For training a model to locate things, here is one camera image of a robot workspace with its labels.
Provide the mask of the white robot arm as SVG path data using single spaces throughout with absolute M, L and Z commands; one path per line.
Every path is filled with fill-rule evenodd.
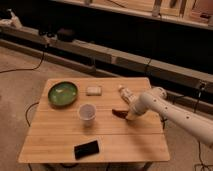
M 130 105 L 126 119 L 135 120 L 148 110 L 155 111 L 213 149 L 213 121 L 167 102 L 166 96 L 161 87 L 142 92 Z

